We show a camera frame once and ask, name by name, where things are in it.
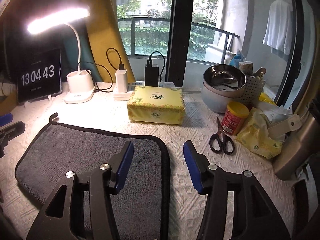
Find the grey bowl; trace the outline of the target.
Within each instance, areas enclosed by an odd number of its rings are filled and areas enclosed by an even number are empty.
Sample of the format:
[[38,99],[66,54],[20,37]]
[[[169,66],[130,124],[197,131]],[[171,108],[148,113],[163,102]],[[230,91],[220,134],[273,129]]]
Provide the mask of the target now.
[[213,112],[223,114],[227,109],[227,104],[230,101],[241,101],[243,96],[239,98],[228,98],[219,94],[216,94],[209,90],[204,83],[201,88],[201,96],[205,105]]

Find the steel bowl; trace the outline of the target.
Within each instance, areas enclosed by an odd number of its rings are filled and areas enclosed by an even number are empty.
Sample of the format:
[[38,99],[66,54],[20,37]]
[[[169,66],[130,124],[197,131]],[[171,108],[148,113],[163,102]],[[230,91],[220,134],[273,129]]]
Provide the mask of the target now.
[[209,88],[220,91],[238,91],[246,85],[246,76],[238,68],[228,64],[216,64],[203,73],[203,80]]

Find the black scissors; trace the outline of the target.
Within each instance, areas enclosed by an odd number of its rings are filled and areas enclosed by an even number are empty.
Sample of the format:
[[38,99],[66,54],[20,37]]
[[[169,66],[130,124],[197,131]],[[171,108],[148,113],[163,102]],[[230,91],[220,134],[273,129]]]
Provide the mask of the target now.
[[217,118],[217,132],[210,137],[209,146],[217,154],[232,155],[235,152],[235,144],[223,131],[219,118]]

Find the red yellow can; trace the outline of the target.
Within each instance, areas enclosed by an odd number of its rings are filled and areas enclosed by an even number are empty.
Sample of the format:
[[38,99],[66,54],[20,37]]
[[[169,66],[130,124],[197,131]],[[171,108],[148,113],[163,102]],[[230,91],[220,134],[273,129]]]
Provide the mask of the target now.
[[244,104],[230,101],[221,121],[222,129],[230,135],[237,135],[248,116],[249,109]]

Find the purple and grey towel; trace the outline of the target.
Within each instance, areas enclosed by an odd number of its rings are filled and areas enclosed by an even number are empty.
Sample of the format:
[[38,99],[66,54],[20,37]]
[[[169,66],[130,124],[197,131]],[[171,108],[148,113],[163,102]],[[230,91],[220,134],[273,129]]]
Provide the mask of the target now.
[[[110,159],[131,141],[125,185],[110,193]],[[42,208],[28,239],[167,239],[170,159],[161,139],[61,124],[51,116],[15,177]]]

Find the white hanging shirt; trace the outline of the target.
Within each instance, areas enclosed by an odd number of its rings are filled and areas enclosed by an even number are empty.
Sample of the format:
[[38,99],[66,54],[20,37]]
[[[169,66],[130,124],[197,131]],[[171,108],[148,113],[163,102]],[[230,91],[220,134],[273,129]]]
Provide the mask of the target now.
[[271,3],[263,44],[289,55],[293,36],[293,9],[285,0]]

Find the black phone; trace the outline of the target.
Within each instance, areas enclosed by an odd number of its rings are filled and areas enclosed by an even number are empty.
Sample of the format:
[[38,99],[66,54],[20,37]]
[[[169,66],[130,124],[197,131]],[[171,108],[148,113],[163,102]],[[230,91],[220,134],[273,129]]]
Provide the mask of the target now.
[[292,187],[294,203],[294,226],[292,239],[315,239],[318,226],[318,208],[309,218],[309,199],[305,180],[296,182]]

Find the white desk lamp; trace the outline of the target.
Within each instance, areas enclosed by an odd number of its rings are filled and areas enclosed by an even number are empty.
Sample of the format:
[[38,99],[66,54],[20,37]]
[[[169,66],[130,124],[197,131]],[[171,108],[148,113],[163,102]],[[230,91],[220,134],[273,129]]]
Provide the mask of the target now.
[[68,93],[64,97],[66,104],[84,103],[91,100],[94,94],[94,84],[89,69],[82,70],[81,67],[81,41],[76,28],[72,22],[90,16],[90,9],[86,5],[75,5],[65,9],[56,10],[47,15],[38,17],[28,23],[27,31],[36,35],[50,28],[66,25],[71,28],[76,41],[76,46],[64,43],[66,56],[71,71],[66,75]]

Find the dark green curtain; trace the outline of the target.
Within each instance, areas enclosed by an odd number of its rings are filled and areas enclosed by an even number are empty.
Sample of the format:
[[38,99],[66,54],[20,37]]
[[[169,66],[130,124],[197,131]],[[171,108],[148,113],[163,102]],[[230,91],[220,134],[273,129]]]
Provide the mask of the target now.
[[27,57],[55,48],[61,49],[62,79],[76,70],[77,60],[81,68],[90,69],[101,80],[89,46],[86,19],[72,22],[79,33],[78,45],[73,31],[65,26],[55,26],[39,35],[27,31],[28,24],[60,10],[87,8],[84,0],[1,0],[1,80],[15,82],[18,71],[24,68]]

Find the crumpled yellow tissue pack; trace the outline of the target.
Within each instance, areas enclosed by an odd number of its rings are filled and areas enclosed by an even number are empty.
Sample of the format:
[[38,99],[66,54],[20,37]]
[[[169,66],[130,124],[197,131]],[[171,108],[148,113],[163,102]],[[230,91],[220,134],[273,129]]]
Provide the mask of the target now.
[[281,153],[283,143],[269,137],[267,116],[259,109],[252,108],[236,140],[252,153],[266,159]]

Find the tablet showing clock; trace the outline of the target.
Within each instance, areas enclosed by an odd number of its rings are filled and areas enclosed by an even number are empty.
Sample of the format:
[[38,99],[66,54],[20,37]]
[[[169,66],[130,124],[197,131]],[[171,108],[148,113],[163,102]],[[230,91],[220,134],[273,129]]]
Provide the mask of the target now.
[[31,55],[17,77],[17,101],[27,101],[60,94],[61,50],[59,48]]

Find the yellow curtain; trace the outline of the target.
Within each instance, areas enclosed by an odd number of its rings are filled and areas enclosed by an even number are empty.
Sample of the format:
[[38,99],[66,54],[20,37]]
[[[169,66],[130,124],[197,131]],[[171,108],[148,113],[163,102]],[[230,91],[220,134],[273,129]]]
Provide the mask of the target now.
[[104,82],[115,80],[118,65],[127,69],[129,82],[135,82],[133,71],[118,28],[116,0],[82,0],[89,6],[90,16],[86,20],[89,44],[95,63]]

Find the black power bank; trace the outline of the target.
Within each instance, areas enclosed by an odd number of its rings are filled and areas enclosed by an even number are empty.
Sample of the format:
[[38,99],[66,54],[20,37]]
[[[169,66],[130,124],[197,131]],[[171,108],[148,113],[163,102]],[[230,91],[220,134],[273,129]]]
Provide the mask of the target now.
[[157,64],[145,65],[145,86],[158,87],[159,66]]

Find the white charger adapter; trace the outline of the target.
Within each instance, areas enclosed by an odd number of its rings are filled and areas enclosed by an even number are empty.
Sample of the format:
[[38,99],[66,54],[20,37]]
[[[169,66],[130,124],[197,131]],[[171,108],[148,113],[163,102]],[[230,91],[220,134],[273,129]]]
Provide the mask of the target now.
[[127,70],[117,70],[116,71],[116,84],[118,93],[126,93],[127,92]]

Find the white perforated basket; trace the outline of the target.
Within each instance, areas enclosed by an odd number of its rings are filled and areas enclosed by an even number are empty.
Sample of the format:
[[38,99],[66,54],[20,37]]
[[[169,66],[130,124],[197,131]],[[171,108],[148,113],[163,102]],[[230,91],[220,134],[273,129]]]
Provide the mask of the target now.
[[256,104],[259,101],[259,97],[263,91],[265,83],[266,81],[263,79],[247,75],[245,90],[240,99],[240,102],[244,105]]

